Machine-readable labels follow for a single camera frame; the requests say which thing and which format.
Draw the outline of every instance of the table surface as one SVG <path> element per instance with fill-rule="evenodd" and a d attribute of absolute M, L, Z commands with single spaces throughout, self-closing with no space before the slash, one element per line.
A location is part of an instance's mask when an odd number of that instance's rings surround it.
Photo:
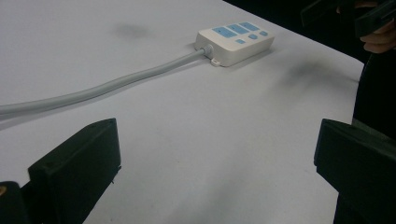
<path fill-rule="evenodd" d="M 199 30 L 251 21 L 276 35 L 210 61 L 38 114 L 0 117 L 0 180 L 84 126 L 116 118 L 122 169 L 85 223 L 332 223 L 313 163 L 322 119 L 350 123 L 363 64 L 220 0 L 0 3 L 0 105 L 81 91 L 194 51 Z"/>

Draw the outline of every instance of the gray cable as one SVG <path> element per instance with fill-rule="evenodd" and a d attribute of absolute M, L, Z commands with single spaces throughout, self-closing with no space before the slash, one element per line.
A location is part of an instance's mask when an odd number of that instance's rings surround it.
<path fill-rule="evenodd" d="M 72 105 L 75 103 L 90 100 L 94 97 L 114 91 L 136 81 L 154 77 L 159 74 L 171 71 L 187 63 L 191 63 L 203 55 L 209 55 L 212 46 L 206 46 L 203 49 L 196 50 L 194 53 L 188 54 L 184 57 L 176 59 L 170 63 L 166 63 L 154 68 L 150 68 L 141 72 L 133 73 L 125 77 L 119 77 L 100 86 L 87 89 L 85 91 L 78 91 L 63 96 L 52 97 L 44 100 L 37 100 L 32 102 L 14 104 L 14 105 L 0 105 L 0 115 L 15 114 L 37 110 L 50 110 L 58 107 Z"/>

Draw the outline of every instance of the blue button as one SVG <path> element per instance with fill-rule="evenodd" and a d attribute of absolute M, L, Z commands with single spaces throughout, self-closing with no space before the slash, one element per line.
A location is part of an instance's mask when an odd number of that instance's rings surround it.
<path fill-rule="evenodd" d="M 248 36 L 250 39 L 257 39 L 258 37 L 256 35 L 249 35 Z"/>
<path fill-rule="evenodd" d="M 216 33 L 218 33 L 218 34 L 220 34 L 220 35 L 222 35 L 224 37 L 227 37 L 227 38 L 236 36 L 235 33 L 233 33 L 232 31 L 230 31 L 228 29 L 226 29 L 225 27 L 218 27 L 218 28 L 213 29 L 213 31 L 215 31 Z"/>
<path fill-rule="evenodd" d="M 230 28 L 231 30 L 237 32 L 240 35 L 248 33 L 248 30 L 238 26 L 237 24 L 229 25 L 227 27 Z"/>
<path fill-rule="evenodd" d="M 235 41 L 236 41 L 236 43 L 239 43 L 239 44 L 245 44 L 246 43 L 244 40 L 241 40 L 241 39 L 237 39 Z"/>
<path fill-rule="evenodd" d="M 251 31 L 258 31 L 259 30 L 259 28 L 257 28 L 256 26 L 254 26 L 254 25 L 252 25 L 252 24 L 250 24 L 248 22 L 242 22 L 242 23 L 239 23 L 239 24 L 241 26 L 247 28 L 248 30 L 251 30 Z"/>
<path fill-rule="evenodd" d="M 268 33 L 265 32 L 265 31 L 261 31 L 260 34 L 263 35 L 263 36 L 268 36 Z"/>

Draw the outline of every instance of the power strip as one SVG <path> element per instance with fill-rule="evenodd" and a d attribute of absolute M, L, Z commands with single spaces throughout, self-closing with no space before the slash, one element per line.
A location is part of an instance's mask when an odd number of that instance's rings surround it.
<path fill-rule="evenodd" d="M 251 22 L 238 22 L 198 32 L 195 49 L 213 47 L 206 55 L 214 66 L 231 66 L 268 50 L 274 35 Z"/>

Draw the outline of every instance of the white plastic housing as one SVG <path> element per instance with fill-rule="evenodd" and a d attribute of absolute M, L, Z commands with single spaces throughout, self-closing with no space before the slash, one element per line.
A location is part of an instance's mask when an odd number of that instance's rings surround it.
<path fill-rule="evenodd" d="M 268 50 L 274 35 L 251 22 L 238 22 L 198 32 L 195 49 L 211 45 L 207 55 L 214 66 L 230 66 Z"/>

